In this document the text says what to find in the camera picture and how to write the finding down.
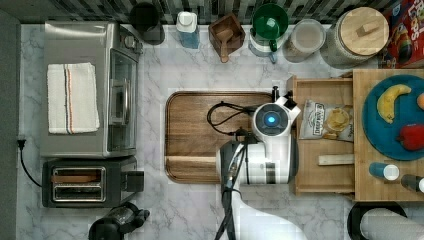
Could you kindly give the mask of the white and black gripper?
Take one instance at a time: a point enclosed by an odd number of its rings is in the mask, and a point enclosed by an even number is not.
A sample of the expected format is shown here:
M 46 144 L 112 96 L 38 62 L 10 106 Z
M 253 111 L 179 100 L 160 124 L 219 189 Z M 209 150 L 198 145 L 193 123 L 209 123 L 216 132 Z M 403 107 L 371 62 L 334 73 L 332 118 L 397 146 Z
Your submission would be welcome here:
M 289 119 L 294 121 L 301 112 L 301 109 L 298 107 L 298 104 L 293 100 L 293 91 L 289 90 L 284 96 L 280 95 L 279 87 L 272 87 L 272 101 L 281 106 L 284 110 L 287 111 Z

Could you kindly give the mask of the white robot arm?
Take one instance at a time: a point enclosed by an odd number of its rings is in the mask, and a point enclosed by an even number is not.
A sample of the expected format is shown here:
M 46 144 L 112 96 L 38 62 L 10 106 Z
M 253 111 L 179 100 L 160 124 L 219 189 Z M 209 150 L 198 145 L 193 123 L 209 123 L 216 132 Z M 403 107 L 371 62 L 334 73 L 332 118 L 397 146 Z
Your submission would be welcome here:
M 214 240 L 307 240 L 291 221 L 257 210 L 242 200 L 242 185 L 287 184 L 297 174 L 297 143 L 292 124 L 300 114 L 290 92 L 277 87 L 272 101 L 244 107 L 252 129 L 239 129 L 216 153 L 224 217 Z

